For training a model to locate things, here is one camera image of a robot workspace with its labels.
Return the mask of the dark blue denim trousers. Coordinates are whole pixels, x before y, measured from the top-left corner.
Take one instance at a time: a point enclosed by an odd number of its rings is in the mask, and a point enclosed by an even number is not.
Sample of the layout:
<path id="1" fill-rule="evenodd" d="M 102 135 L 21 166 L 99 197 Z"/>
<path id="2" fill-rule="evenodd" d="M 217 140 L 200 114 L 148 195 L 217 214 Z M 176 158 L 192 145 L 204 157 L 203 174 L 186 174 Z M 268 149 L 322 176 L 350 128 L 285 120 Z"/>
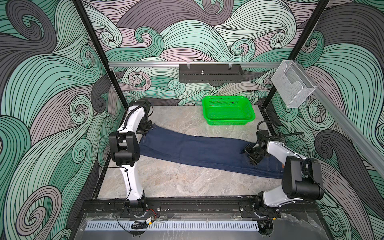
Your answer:
<path id="1" fill-rule="evenodd" d="M 177 133 L 159 126 L 139 142 L 142 156 L 256 177 L 282 179 L 284 168 L 274 156 L 252 164 L 244 148 L 249 142 L 232 138 L 201 137 Z"/>

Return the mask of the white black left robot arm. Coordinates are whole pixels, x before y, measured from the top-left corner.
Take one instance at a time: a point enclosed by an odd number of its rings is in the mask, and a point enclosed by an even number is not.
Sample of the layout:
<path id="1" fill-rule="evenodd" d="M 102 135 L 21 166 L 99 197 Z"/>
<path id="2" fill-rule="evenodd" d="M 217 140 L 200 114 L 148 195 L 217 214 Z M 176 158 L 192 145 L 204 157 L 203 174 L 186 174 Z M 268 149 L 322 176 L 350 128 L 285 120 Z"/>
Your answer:
<path id="1" fill-rule="evenodd" d="M 131 102 L 120 127 L 109 134 L 111 158 L 123 175 L 125 206 L 128 209 L 147 210 L 145 191 L 135 164 L 141 156 L 137 134 L 145 135 L 152 129 L 152 122 L 149 120 L 151 108 L 152 105 L 147 100 Z"/>

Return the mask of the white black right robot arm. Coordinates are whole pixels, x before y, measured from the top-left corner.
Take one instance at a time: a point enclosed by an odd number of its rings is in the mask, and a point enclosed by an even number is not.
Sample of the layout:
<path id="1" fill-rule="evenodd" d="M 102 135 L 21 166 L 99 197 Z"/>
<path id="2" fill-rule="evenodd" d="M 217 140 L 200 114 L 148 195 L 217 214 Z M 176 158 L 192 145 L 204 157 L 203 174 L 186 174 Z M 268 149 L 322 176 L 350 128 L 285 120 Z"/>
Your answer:
<path id="1" fill-rule="evenodd" d="M 281 185 L 258 194 L 256 211 L 277 211 L 283 205 L 321 200 L 324 196 L 321 164 L 289 149 L 281 141 L 291 136 L 270 136 L 268 131 L 258 130 L 257 142 L 248 144 L 242 151 L 253 166 L 262 167 L 274 160 L 283 168 Z"/>

